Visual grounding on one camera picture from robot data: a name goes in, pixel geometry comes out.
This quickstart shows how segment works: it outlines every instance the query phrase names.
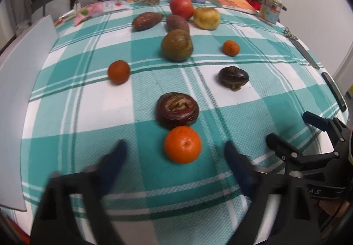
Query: orange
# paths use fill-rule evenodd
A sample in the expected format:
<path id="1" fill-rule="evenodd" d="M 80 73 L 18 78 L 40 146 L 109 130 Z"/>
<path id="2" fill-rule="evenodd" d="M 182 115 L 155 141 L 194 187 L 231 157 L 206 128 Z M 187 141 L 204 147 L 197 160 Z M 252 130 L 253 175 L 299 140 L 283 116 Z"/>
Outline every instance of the orange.
<path id="1" fill-rule="evenodd" d="M 114 84 L 125 83 L 130 76 L 130 66 L 123 60 L 113 62 L 108 68 L 108 77 Z"/>
<path id="2" fill-rule="evenodd" d="M 198 133 L 188 126 L 172 129 L 164 141 L 164 152 L 172 161 L 190 163 L 201 152 L 202 142 Z"/>
<path id="3" fill-rule="evenodd" d="M 229 56 L 235 56 L 239 53 L 240 47 L 235 41 L 226 40 L 223 44 L 222 51 Z"/>

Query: gray curtain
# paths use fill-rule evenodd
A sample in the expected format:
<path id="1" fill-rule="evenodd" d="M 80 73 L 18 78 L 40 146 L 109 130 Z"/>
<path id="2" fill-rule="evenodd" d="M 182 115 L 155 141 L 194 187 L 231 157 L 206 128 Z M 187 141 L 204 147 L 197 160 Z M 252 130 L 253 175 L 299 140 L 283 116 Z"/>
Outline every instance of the gray curtain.
<path id="1" fill-rule="evenodd" d="M 19 24 L 26 20 L 31 21 L 30 0 L 6 0 L 6 8 L 14 33 L 17 31 Z"/>

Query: table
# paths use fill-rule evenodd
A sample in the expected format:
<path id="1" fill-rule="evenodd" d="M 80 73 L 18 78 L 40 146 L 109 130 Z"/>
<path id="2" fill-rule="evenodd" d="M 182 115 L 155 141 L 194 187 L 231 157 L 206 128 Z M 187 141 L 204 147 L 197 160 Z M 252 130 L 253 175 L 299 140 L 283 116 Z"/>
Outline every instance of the table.
<path id="1" fill-rule="evenodd" d="M 225 244 L 249 204 L 224 160 L 225 141 L 232 140 L 253 164 L 279 172 L 284 164 L 266 147 L 267 134 L 274 132 L 308 154 L 330 151 L 327 135 L 307 126 L 301 115 L 311 111 L 346 122 L 348 111 L 339 110 L 321 78 L 322 64 L 314 58 L 320 70 L 310 66 L 280 24 L 218 8 L 216 30 L 190 24 L 194 52 L 176 63 L 160 50 L 165 18 L 146 31 L 131 28 L 143 12 L 170 14 L 168 3 L 131 6 L 78 27 L 71 22 L 58 27 L 59 39 L 38 75 L 23 131 L 28 220 L 53 171 L 79 172 L 123 138 L 128 158 L 103 204 L 126 244 Z M 237 56 L 221 52 L 227 39 L 240 45 Z M 107 78 L 107 67 L 116 60 L 128 62 L 132 73 L 119 86 Z M 250 77 L 237 92 L 215 79 L 229 65 Z M 203 148 L 193 163 L 175 164 L 163 154 L 168 131 L 156 123 L 154 110 L 167 92 L 189 94 L 200 107 L 192 128 Z M 79 196 L 73 196 L 73 204 L 80 230 L 93 241 Z"/>

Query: sweet potato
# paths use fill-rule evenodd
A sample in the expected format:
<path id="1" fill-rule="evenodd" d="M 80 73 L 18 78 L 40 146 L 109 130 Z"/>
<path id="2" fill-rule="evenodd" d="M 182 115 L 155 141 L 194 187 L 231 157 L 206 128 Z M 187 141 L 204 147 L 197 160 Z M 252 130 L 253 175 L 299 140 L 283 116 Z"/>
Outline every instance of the sweet potato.
<path id="1" fill-rule="evenodd" d="M 167 17 L 167 29 L 168 32 L 174 29 L 182 29 L 190 33 L 188 22 L 184 18 L 174 14 Z"/>
<path id="2" fill-rule="evenodd" d="M 144 12 L 135 17 L 132 22 L 132 27 L 137 31 L 146 30 L 160 23 L 163 17 L 164 15 L 160 13 Z"/>

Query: yellow apple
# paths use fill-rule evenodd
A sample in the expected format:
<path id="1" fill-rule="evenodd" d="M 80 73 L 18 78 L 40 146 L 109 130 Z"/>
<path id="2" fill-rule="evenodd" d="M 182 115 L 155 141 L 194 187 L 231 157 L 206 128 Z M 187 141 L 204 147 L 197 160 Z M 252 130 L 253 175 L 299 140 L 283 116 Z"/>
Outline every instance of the yellow apple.
<path id="1" fill-rule="evenodd" d="M 195 24 L 206 30 L 215 30 L 221 21 L 221 15 L 213 7 L 198 7 L 194 11 Z"/>

